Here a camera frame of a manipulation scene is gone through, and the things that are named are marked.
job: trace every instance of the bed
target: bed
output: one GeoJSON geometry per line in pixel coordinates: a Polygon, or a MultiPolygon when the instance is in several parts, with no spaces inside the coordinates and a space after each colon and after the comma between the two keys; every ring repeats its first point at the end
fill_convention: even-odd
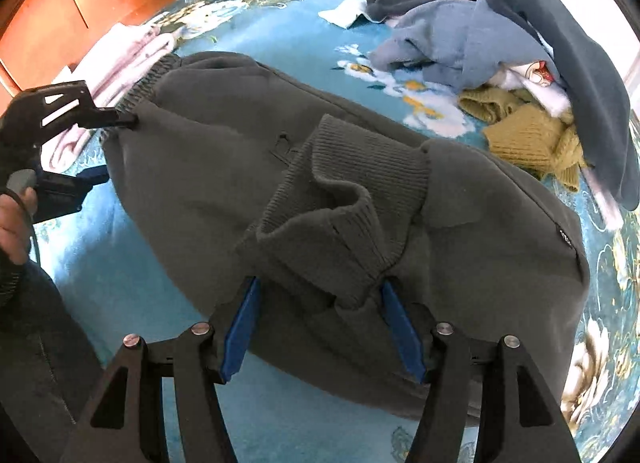
{"type": "MultiPolygon", "coordinates": [[[[344,30],[318,16],[341,1],[177,0],[154,21],[164,31],[180,30],[179,55],[246,53],[426,136],[486,148],[483,124],[457,108],[450,88],[425,83],[418,72],[371,67],[366,53],[390,34],[388,26],[358,20],[344,30]]],[[[103,163],[94,136],[70,172],[103,163]]],[[[572,369],[580,378],[575,398],[564,406],[580,417],[574,429],[583,461],[595,462],[640,399],[640,212],[623,212],[622,230],[609,233],[584,181],[577,194],[554,180],[545,184],[579,214],[590,262],[590,297],[572,369]],[[584,371],[588,363],[592,369],[584,371]]],[[[104,363],[128,333],[156,341],[202,318],[168,280],[111,184],[96,187],[81,213],[40,225],[38,239],[43,267],[104,363]]],[[[174,398],[164,394],[170,454],[181,461],[174,398]]],[[[401,463],[417,427],[325,395],[250,354],[218,394],[240,461],[401,463]],[[249,408],[250,421],[244,415],[249,408]]],[[[465,432],[461,463],[473,461],[476,435],[465,432]]]]}

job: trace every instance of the metal screw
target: metal screw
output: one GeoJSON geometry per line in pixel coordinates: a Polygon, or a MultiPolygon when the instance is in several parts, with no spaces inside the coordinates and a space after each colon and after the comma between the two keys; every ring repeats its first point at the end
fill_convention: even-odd
{"type": "Polygon", "coordinates": [[[194,335],[206,335],[209,333],[211,326],[208,322],[198,322],[191,326],[191,333],[194,335]]]}
{"type": "Polygon", "coordinates": [[[520,339],[518,337],[515,337],[514,335],[507,335],[504,338],[504,343],[507,345],[507,347],[510,348],[520,347],[520,339]]]}
{"type": "Polygon", "coordinates": [[[140,335],[136,335],[135,333],[129,333],[126,337],[122,339],[122,343],[127,348],[134,348],[138,344],[140,344],[140,335]]]}
{"type": "Polygon", "coordinates": [[[453,333],[453,326],[448,322],[440,322],[436,326],[436,331],[441,335],[451,335],[453,333]]]}

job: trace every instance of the folded sweatpants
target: folded sweatpants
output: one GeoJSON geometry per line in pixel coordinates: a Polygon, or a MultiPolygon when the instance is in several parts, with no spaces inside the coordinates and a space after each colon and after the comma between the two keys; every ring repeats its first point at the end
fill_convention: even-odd
{"type": "Polygon", "coordinates": [[[380,315],[380,282],[395,275],[409,305],[468,335],[520,337],[559,399],[589,272],[577,216],[530,175],[425,142],[236,53],[168,56],[121,108],[140,118],[103,140],[123,207],[214,321],[237,305],[246,275],[261,277],[250,348],[264,360],[334,395],[420,417],[428,389],[402,368],[380,315]],[[344,122],[350,138],[319,135],[321,122],[344,122]],[[314,151],[331,151],[328,136],[346,156],[315,164],[314,151]],[[385,175],[407,170],[407,183],[385,175]],[[256,235],[251,247],[273,212],[270,232],[293,224],[294,233],[256,235]]]}

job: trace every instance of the yellow flower print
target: yellow flower print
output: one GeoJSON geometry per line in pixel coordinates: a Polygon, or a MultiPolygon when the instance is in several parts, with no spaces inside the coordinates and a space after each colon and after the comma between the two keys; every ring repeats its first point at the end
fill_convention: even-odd
{"type": "Polygon", "coordinates": [[[437,118],[437,119],[444,118],[444,116],[441,113],[438,113],[437,111],[434,111],[433,109],[428,108],[422,102],[414,98],[411,98],[408,95],[404,95],[402,97],[402,100],[414,108],[414,115],[416,113],[422,113],[424,115],[428,115],[430,117],[437,118]]]}
{"type": "Polygon", "coordinates": [[[364,64],[351,62],[349,64],[349,68],[353,69],[353,71],[357,71],[358,73],[367,73],[369,75],[373,75],[373,69],[371,69],[369,66],[365,66],[364,64]]]}
{"type": "Polygon", "coordinates": [[[409,91],[426,91],[427,87],[417,80],[406,80],[404,81],[404,87],[406,87],[409,91]]]}

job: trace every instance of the yellow knit garment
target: yellow knit garment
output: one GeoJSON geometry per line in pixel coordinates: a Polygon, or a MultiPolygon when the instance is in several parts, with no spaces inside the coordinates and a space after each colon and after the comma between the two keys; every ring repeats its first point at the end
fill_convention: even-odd
{"type": "Polygon", "coordinates": [[[520,97],[526,97],[521,90],[516,94],[482,87],[464,91],[460,107],[491,124],[482,132],[493,154],[540,179],[554,174],[567,189],[576,192],[579,168],[585,162],[573,114],[567,111],[553,118],[537,101],[526,103],[520,97]]]}

